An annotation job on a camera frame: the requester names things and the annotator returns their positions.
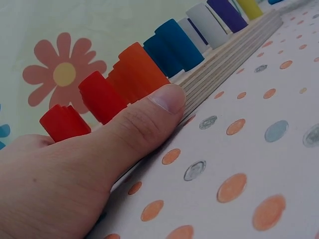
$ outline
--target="gray dot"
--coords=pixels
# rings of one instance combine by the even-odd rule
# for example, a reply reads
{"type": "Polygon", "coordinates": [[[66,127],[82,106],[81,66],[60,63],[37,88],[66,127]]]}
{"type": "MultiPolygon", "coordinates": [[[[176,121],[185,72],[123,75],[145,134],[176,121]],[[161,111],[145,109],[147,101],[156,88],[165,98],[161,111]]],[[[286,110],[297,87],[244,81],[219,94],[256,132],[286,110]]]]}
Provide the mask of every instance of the gray dot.
{"type": "Polygon", "coordinates": [[[305,133],[303,143],[308,148],[319,146],[319,123],[305,133]]]}
{"type": "Polygon", "coordinates": [[[199,124],[199,128],[200,129],[207,129],[209,127],[211,127],[217,120],[217,116],[210,116],[206,119],[204,119],[200,124],[199,124]]]}
{"type": "Polygon", "coordinates": [[[255,73],[262,72],[267,69],[268,65],[261,65],[255,69],[255,73]]]}
{"type": "Polygon", "coordinates": [[[184,173],[184,180],[188,182],[197,178],[205,170],[205,167],[206,161],[204,160],[193,163],[184,173]]]}
{"type": "Polygon", "coordinates": [[[285,120],[278,121],[271,126],[265,132],[265,140],[269,143],[275,142],[281,139],[288,130],[288,122],[285,120]]]}

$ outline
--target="hand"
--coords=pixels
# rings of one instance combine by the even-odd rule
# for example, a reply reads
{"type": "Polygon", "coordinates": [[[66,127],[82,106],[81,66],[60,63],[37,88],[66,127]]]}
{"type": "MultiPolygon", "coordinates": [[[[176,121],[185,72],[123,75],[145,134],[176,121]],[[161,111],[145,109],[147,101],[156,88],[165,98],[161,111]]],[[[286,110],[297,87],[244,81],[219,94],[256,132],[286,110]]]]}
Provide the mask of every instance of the hand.
{"type": "Polygon", "coordinates": [[[169,137],[184,104],[183,90],[166,85],[91,134],[25,135],[1,150],[0,238],[83,238],[116,179],[169,137]]]}

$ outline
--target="wooden peg board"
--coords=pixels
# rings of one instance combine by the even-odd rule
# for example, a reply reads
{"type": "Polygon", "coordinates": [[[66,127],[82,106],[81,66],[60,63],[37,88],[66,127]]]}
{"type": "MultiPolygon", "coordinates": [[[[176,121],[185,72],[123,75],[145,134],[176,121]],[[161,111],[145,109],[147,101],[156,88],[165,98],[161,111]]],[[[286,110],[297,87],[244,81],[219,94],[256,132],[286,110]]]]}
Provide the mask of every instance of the wooden peg board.
{"type": "Polygon", "coordinates": [[[240,32],[231,35],[230,40],[223,46],[209,52],[196,68],[177,78],[176,84],[186,92],[186,110],[181,123],[188,120],[190,114],[282,24],[276,10],[265,13],[240,32]]]}

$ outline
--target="flower print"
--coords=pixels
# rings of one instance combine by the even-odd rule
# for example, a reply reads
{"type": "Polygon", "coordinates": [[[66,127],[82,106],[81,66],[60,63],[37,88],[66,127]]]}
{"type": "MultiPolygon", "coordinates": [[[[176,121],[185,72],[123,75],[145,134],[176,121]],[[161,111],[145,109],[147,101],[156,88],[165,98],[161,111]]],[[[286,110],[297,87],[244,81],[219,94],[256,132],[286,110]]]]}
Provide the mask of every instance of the flower print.
{"type": "MultiPolygon", "coordinates": [[[[0,138],[5,138],[10,135],[10,126],[8,124],[3,124],[0,126],[0,138]]],[[[0,141],[0,150],[5,147],[5,144],[0,141]]]]}
{"type": "Polygon", "coordinates": [[[34,90],[28,103],[34,107],[39,105],[45,97],[53,91],[49,108],[56,104],[69,105],[70,103],[80,114],[88,112],[83,104],[78,85],[94,71],[103,74],[106,71],[106,63],[98,60],[90,63],[96,55],[90,51],[92,43],[87,38],[78,39],[71,51],[71,36],[69,33],[61,33],[57,37],[57,52],[48,40],[39,41],[34,54],[45,66],[31,65],[23,71],[23,79],[31,84],[41,84],[34,90]]]}

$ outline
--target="blue flower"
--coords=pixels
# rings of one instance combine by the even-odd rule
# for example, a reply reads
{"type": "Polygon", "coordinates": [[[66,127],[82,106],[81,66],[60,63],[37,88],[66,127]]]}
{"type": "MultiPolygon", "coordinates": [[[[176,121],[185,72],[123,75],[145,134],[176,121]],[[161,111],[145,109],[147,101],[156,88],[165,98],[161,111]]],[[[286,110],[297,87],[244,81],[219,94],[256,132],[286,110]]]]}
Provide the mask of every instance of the blue flower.
{"type": "MultiPolygon", "coordinates": [[[[10,126],[8,124],[3,124],[0,126],[0,138],[8,137],[10,134],[10,126]]],[[[5,147],[5,144],[0,141],[0,150],[5,147]]]]}

